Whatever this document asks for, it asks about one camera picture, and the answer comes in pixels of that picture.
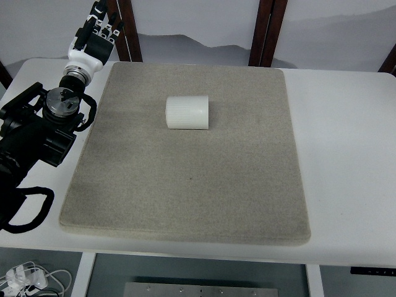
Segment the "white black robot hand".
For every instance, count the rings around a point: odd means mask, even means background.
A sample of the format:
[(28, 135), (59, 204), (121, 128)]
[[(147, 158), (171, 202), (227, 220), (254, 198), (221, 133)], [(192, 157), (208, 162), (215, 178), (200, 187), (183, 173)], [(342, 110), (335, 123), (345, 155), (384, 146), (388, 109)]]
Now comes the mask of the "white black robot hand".
[(69, 62), (64, 69), (65, 75), (79, 75), (89, 81), (107, 63), (124, 26), (123, 22), (119, 22), (113, 27), (117, 18), (116, 12), (105, 22), (107, 12), (106, 1), (93, 3), (84, 25), (77, 30), (69, 46)]

